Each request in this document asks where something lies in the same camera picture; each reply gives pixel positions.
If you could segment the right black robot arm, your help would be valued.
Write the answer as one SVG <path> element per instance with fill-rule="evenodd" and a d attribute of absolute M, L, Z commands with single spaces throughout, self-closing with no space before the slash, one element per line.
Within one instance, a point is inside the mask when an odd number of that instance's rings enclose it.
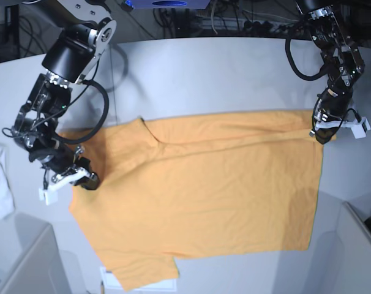
<path fill-rule="evenodd" d="M 2 133 L 26 150 L 29 161 L 39 161 L 50 177 L 43 177 L 44 192 L 52 192 L 71 184 L 86 190 L 100 186 L 91 161 L 82 156 L 81 144 L 91 139 L 103 126 L 110 106 L 107 91 L 87 74 L 98 67 L 117 22 L 105 1 L 21 1 L 24 6 L 62 29 L 54 45 L 46 53 L 32 91 L 17 114 L 12 127 Z M 74 104 L 72 85 L 92 86 L 103 97 L 103 113 L 86 135 L 68 139 L 56 132 L 58 119 Z"/>

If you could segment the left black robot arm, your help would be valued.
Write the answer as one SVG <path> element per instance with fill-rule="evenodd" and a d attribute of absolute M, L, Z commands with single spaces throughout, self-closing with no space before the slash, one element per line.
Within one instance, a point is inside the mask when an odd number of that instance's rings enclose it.
<path fill-rule="evenodd" d="M 342 127 L 359 126 L 367 131 L 365 120 L 352 104 L 353 86 L 364 73 L 365 64 L 358 45 L 343 25 L 334 1 L 297 1 L 299 20 L 288 31 L 285 54 L 293 72 L 302 80 L 328 78 L 327 87 L 317 95 L 312 111 L 310 134 L 322 145 L 331 141 Z M 320 49 L 323 65 L 318 73 L 306 75 L 296 66 L 291 54 L 291 40 L 303 29 Z"/>

